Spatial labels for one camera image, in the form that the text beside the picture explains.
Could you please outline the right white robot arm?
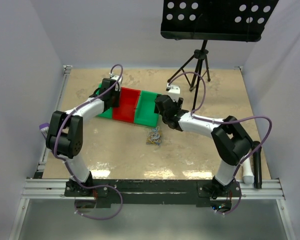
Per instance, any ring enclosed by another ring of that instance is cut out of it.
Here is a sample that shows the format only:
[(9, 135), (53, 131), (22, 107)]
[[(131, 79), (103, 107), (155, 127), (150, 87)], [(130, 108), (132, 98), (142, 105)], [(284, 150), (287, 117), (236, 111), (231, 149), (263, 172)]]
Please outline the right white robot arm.
[(181, 109), (182, 101), (159, 94), (154, 100), (154, 112), (173, 130), (196, 133), (213, 140), (221, 163), (213, 177), (212, 189), (217, 196), (223, 197), (231, 190), (236, 169), (252, 149), (253, 140), (235, 117), (214, 120), (198, 116)]

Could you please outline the green plastic bin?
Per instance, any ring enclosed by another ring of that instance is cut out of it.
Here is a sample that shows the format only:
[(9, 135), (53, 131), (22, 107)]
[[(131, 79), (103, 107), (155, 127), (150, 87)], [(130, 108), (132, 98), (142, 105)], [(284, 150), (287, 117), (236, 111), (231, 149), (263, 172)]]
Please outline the green plastic bin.
[[(110, 87), (109, 83), (100, 83), (91, 95), (92, 98), (96, 98), (102, 95)], [(115, 87), (108, 91), (106, 94), (99, 97), (97, 100), (103, 102), (103, 110), (98, 114), (98, 117), (112, 119), (113, 118), (113, 106), (116, 104), (117, 93)]]
[(135, 109), (134, 123), (147, 127), (156, 127), (159, 114), (155, 113), (157, 93), (142, 90)]

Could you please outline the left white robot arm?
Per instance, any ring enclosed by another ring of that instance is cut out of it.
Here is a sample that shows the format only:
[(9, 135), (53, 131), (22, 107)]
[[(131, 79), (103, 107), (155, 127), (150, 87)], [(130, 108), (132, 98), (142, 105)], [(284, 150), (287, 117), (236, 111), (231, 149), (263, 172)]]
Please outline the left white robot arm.
[(84, 123), (119, 106), (123, 78), (112, 75), (104, 78), (101, 86), (80, 105), (53, 112), (45, 137), (46, 147), (63, 162), (76, 183), (76, 191), (89, 196), (94, 190), (91, 171), (80, 156), (83, 147)]

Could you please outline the red plastic bin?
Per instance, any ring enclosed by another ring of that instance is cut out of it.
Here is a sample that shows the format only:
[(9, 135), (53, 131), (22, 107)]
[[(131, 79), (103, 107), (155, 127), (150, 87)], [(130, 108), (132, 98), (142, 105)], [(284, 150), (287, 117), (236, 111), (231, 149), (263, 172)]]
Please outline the red plastic bin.
[(121, 88), (119, 107), (112, 110), (112, 119), (116, 121), (134, 123), (135, 112), (141, 91), (127, 87)]

